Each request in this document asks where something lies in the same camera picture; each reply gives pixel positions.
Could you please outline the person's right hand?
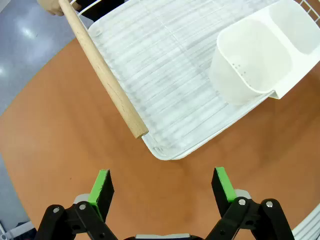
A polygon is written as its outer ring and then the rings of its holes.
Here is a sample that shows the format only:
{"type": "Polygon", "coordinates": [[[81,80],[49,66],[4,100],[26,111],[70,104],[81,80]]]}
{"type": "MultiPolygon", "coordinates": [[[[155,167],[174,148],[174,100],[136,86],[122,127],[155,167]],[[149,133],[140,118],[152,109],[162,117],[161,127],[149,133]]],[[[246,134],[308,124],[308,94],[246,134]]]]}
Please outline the person's right hand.
{"type": "MultiPolygon", "coordinates": [[[[82,8],[76,0],[69,0],[72,3],[72,7],[78,11],[82,8]]],[[[58,0],[37,0],[37,3],[48,13],[54,16],[64,16],[63,10],[59,4],[58,0]]]]}

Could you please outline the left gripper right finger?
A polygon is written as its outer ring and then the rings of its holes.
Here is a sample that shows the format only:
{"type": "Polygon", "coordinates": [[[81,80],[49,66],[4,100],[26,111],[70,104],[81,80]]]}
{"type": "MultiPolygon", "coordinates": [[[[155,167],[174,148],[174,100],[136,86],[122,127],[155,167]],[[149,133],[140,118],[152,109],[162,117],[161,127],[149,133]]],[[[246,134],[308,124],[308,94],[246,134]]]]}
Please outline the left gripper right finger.
{"type": "Polygon", "coordinates": [[[256,240],[294,239],[276,199],[267,198],[256,203],[246,196],[237,196],[224,167],[214,169],[211,186],[221,219],[207,240],[233,240],[240,229],[250,230],[256,240]]]}

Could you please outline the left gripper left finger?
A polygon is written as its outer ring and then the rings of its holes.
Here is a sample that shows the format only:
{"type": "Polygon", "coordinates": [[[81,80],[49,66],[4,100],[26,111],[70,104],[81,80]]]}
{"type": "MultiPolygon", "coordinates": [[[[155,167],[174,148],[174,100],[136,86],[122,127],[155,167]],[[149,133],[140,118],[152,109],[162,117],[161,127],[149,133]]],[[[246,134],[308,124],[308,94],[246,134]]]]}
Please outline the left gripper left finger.
{"type": "Polygon", "coordinates": [[[91,240],[115,240],[117,237],[106,225],[113,194],[110,171],[100,170],[88,200],[69,208],[53,204],[46,209],[35,239],[74,240],[78,234],[87,234],[91,240]]]}

